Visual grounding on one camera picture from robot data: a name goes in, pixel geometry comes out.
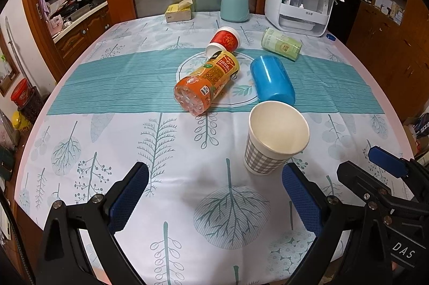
blue plastic cup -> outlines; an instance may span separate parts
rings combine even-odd
[[[250,64],[259,101],[280,101],[293,106],[295,90],[280,59],[259,56]]]

orange juice bottle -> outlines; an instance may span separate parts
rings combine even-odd
[[[193,116],[204,113],[225,85],[240,70],[233,54],[218,51],[204,65],[174,87],[174,97]]]

red cup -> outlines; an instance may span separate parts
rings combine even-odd
[[[31,89],[28,85],[27,79],[21,80],[15,87],[12,95],[10,96],[11,101],[15,102],[18,107],[23,107],[30,97]]]
[[[205,56],[210,58],[213,54],[222,50],[233,53],[240,44],[240,35],[234,28],[220,27],[214,34],[210,44],[205,48]]]

dining table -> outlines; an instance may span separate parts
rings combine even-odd
[[[207,112],[192,116],[174,86],[204,64],[205,48],[223,26],[234,28],[240,64]],[[136,162],[149,183],[123,231],[114,237],[146,284],[265,284],[287,279],[315,239],[282,184],[282,170],[257,176],[243,163],[248,118],[258,104],[250,64],[273,25],[250,14],[243,23],[219,12],[167,23],[164,15],[122,22],[95,41],[44,105],[22,156],[15,200],[42,229],[54,201],[86,203],[122,180]],[[380,146],[413,157],[393,107],[374,78],[338,39],[284,32],[302,43],[282,62],[294,107],[310,128],[308,146],[288,160],[326,195],[363,205],[337,179],[351,161],[411,199],[402,180],[371,163]],[[81,231],[97,275],[102,265]],[[347,245],[344,232],[333,259]]]

yellow tissue box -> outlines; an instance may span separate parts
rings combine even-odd
[[[182,0],[178,4],[171,4],[165,12],[167,22],[189,21],[192,18],[190,6],[192,0]]]

